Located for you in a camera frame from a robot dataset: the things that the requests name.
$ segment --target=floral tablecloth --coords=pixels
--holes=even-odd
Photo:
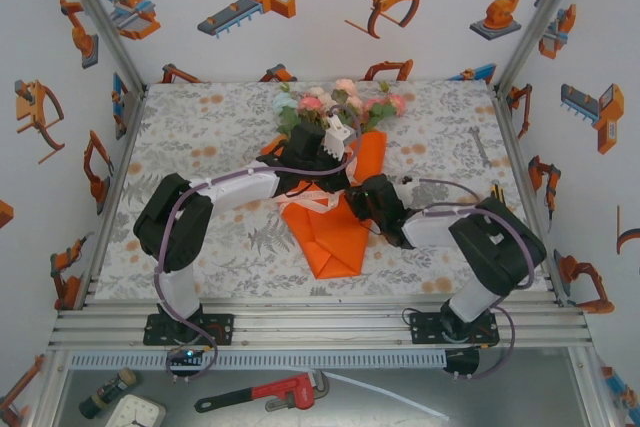
[[[298,82],[292,90],[331,85]],[[379,96],[376,82],[359,82],[362,98]],[[507,205],[524,213],[500,129],[484,82],[390,82],[404,96],[403,117],[383,120],[387,132],[385,173],[461,182],[488,195],[498,180]],[[158,183],[178,172],[187,179],[237,170],[276,136],[271,103],[277,83],[165,84],[148,94],[135,149],[100,273],[97,299],[154,299],[153,258],[145,255],[133,224]],[[480,137],[493,166],[484,168],[468,130]],[[446,185],[422,184],[416,206],[467,200]],[[534,290],[546,290],[540,269]],[[371,234],[362,274],[316,280],[277,205],[256,201],[215,217],[195,262],[201,297],[399,295],[452,292],[473,275],[457,248],[402,250]]]

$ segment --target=small wrench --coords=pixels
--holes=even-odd
[[[491,168],[491,161],[489,160],[489,157],[487,157],[487,153],[484,151],[482,142],[480,142],[480,136],[478,135],[479,132],[480,128],[477,125],[469,127],[469,133],[473,135],[473,140],[475,140],[478,151],[480,152],[480,157],[482,157],[482,165],[484,167]]]

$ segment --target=aluminum frame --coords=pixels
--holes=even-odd
[[[114,53],[116,60],[130,77],[132,87],[142,95],[144,87],[135,65],[122,46],[119,36],[108,22],[99,0],[81,0],[92,14],[94,23]],[[531,187],[527,182],[522,155],[504,101],[506,93],[521,70],[535,44],[544,32],[548,19],[560,0],[543,0],[534,19],[525,31],[522,42],[508,63],[500,81],[499,97],[495,101],[496,116],[505,139],[505,146],[514,164],[514,175],[523,199],[525,212],[534,231],[548,245],[546,234],[540,229]],[[127,136],[123,165],[128,164],[135,145],[143,104],[136,104],[134,118]],[[46,355],[45,384],[42,395],[32,403],[25,426],[53,427],[58,406],[64,400],[75,350],[111,349],[142,350],[140,345],[143,320],[155,310],[152,301],[101,302],[93,298],[93,288],[104,259],[111,226],[120,198],[126,169],[120,169],[113,185],[105,212],[103,228],[98,239],[90,274],[77,300],[83,310],[61,312],[52,333]],[[566,304],[560,288],[559,274],[552,262],[543,268],[550,276],[553,292],[517,292],[505,301],[505,308],[516,320],[517,347],[567,347],[574,368],[577,393],[584,405],[585,417],[594,427],[615,425],[613,404],[608,402],[606,385],[599,375],[599,363],[592,347],[582,311]],[[292,350],[317,349],[412,349],[409,328],[402,324],[401,309],[416,307],[424,311],[439,309],[445,295],[416,295],[367,298],[291,298],[291,299],[211,299],[203,301],[206,312],[233,311],[237,315],[233,350],[260,349]],[[505,320],[498,315],[502,337],[506,337]]]

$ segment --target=black mounting plate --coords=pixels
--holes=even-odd
[[[451,339],[442,329],[440,312],[412,312],[409,314],[411,341],[413,344],[456,345],[486,344],[495,345],[500,341],[496,316],[485,312],[470,326],[467,338],[460,341]]]
[[[215,340],[217,345],[231,345],[233,338],[232,314],[200,314],[198,327],[203,329]],[[144,328],[144,338],[142,343],[149,346],[166,346],[186,344],[191,339],[181,338],[174,330],[176,321],[167,319],[164,314],[151,314],[147,317],[147,325]],[[206,346],[208,342],[200,337],[193,346]]]

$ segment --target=white cable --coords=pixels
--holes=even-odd
[[[375,385],[365,384],[364,382],[360,382],[360,381],[357,381],[357,380],[354,380],[354,379],[350,379],[349,377],[343,377],[342,375],[332,374],[331,372],[323,371],[323,373],[324,373],[324,375],[326,375],[327,377],[329,377],[331,379],[340,380],[340,381],[346,382],[348,384],[353,384],[353,385],[356,385],[358,387],[362,387],[363,389],[368,389],[368,390],[371,390],[373,392],[377,392],[379,394],[386,395],[388,397],[391,397],[392,399],[398,400],[400,402],[404,402],[405,404],[410,405],[411,407],[415,407],[418,410],[426,412],[429,415],[434,415],[434,416],[439,417],[441,419],[444,419],[446,421],[449,420],[449,416],[448,415],[442,414],[442,413],[438,412],[437,410],[430,409],[429,407],[426,407],[426,406],[424,406],[422,404],[418,404],[417,402],[414,402],[413,400],[409,400],[406,397],[402,397],[401,395],[398,395],[395,392],[390,392],[390,391],[382,389],[380,387],[376,387]]]

